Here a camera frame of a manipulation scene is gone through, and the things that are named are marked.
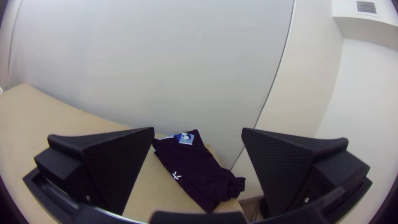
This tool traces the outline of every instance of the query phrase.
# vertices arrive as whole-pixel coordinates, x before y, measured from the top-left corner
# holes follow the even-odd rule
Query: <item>white wall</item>
[[[4,12],[0,29],[0,86],[9,87],[8,63],[15,20],[22,0],[10,0]]]
[[[314,137],[332,96],[342,44],[331,0],[297,0],[282,61],[255,128]],[[232,172],[246,177],[239,199],[262,195],[246,149]]]
[[[368,223],[397,176],[397,87],[398,52],[344,40],[336,87],[316,137],[348,138],[348,151],[370,166],[373,185],[342,223]]]
[[[164,134],[199,129],[230,168],[273,82],[294,0],[24,0],[10,86]]]

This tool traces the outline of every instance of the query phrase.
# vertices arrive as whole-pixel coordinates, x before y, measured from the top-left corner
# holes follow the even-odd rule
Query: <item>black frame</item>
[[[143,224],[78,203],[43,177],[38,168],[27,174],[23,181],[40,204],[60,223]]]

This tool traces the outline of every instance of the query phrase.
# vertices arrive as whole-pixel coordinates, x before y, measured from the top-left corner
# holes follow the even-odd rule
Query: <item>folded shirt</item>
[[[207,213],[245,190],[245,178],[222,168],[198,130],[154,139],[155,155],[184,191]]]

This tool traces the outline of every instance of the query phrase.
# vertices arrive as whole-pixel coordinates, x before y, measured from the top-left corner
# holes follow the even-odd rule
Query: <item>dark purple shirt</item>
[[[236,178],[217,163],[198,130],[154,139],[153,147],[171,178],[207,213],[245,190],[245,178]]]

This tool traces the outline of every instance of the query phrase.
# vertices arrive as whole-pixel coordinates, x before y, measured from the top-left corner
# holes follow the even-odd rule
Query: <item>folded clothing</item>
[[[155,155],[184,191],[207,213],[245,190],[245,178],[222,168],[198,130],[154,139]]]

